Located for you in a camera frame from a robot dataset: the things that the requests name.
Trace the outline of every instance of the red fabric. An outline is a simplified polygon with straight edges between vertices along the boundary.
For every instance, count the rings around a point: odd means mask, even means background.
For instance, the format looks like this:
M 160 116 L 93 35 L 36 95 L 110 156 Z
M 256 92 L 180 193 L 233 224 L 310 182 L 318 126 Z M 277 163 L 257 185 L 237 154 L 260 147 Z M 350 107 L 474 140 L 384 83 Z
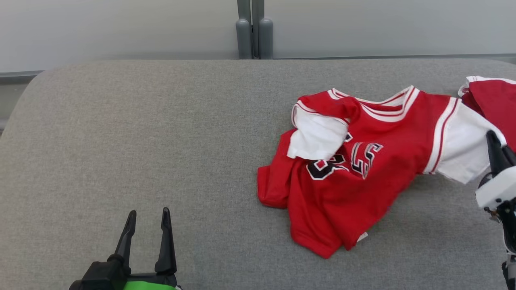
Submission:
M 371 117 L 353 97 L 335 100 L 322 92 L 299 100 L 319 114 L 349 119 L 350 138 L 330 161 L 292 159 L 286 153 L 296 129 L 285 132 L 271 165 L 258 169 L 258 197 L 267 206 L 287 207 L 292 239 L 327 259 L 341 245 L 347 250 L 354 247 L 359 236 L 381 219 L 399 193 L 424 171 L 436 122 L 450 97 L 420 92 L 397 122 Z M 370 144 L 379 144 L 381 149 L 375 152 L 378 148 Z M 357 153 L 351 160 L 355 146 Z M 372 161 L 367 149 L 374 154 Z M 339 163 L 339 155 L 345 161 Z M 323 179 L 314 178 L 310 169 L 318 174 L 321 168 L 333 171 Z
M 504 133 L 509 147 L 516 148 L 515 84 L 498 79 L 473 81 L 462 99 Z

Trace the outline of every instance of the red jersey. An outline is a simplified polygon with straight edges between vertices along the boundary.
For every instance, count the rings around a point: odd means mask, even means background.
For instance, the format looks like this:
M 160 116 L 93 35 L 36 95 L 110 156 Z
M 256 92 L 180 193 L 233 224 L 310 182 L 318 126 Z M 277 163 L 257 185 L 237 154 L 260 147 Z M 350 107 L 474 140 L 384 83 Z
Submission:
M 516 82 L 506 78 L 468 76 L 459 89 L 462 102 L 504 133 L 511 148 L 516 148 Z
M 350 250 L 417 174 L 463 183 L 489 165 L 489 121 L 459 99 L 409 87 L 383 102 L 336 89 L 299 98 L 294 129 L 258 169 L 260 201 L 288 208 L 294 241 L 324 258 Z

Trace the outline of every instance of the clothing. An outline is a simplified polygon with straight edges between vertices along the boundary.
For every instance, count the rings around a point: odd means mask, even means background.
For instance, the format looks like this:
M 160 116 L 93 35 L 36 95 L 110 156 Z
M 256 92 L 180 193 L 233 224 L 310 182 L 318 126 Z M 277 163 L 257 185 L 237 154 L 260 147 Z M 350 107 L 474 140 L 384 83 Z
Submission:
M 293 240 L 324 258 L 354 247 L 417 174 L 466 183 L 489 165 L 486 131 L 505 142 L 459 99 L 412 86 L 383 102 L 336 89 L 302 96 L 292 123 L 258 168 L 258 197 L 288 207 Z
M 466 79 L 458 92 L 462 102 L 497 126 L 509 147 L 516 148 L 516 82 L 481 76 Z

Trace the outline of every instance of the black number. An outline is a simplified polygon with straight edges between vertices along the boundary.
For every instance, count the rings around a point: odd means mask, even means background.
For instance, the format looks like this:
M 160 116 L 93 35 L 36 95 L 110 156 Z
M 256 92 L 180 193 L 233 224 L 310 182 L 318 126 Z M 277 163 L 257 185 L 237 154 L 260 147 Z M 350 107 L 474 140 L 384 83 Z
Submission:
M 362 156 L 359 156 L 359 150 L 362 142 L 357 142 L 353 145 L 351 150 L 351 168 L 353 171 L 359 173 L 363 179 L 367 177 L 369 170 L 373 166 L 375 160 L 375 153 L 378 153 L 383 146 L 378 143 L 369 143 Z M 323 180 L 331 175 L 335 170 L 346 170 L 343 163 L 346 162 L 343 155 L 337 154 L 329 160 L 311 160 L 307 164 L 308 172 L 314 180 Z
M 351 133 L 348 132 L 348 134 L 346 134 L 344 142 L 350 142 L 351 140 L 353 140 L 353 136 L 351 135 Z
M 335 170 L 347 170 L 341 164 L 346 162 L 343 155 L 337 154 L 329 160 L 312 160 L 307 164 L 308 172 L 312 179 L 323 180 Z

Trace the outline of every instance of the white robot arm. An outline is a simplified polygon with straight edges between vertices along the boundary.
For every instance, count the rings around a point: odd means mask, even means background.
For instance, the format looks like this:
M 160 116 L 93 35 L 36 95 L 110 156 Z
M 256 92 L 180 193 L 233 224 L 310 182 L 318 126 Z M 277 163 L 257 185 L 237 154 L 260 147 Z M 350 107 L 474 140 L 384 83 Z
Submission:
M 486 134 L 491 172 L 475 192 L 478 206 L 502 224 L 508 259 L 502 270 L 509 290 L 516 290 L 516 154 L 501 146 L 496 134 Z

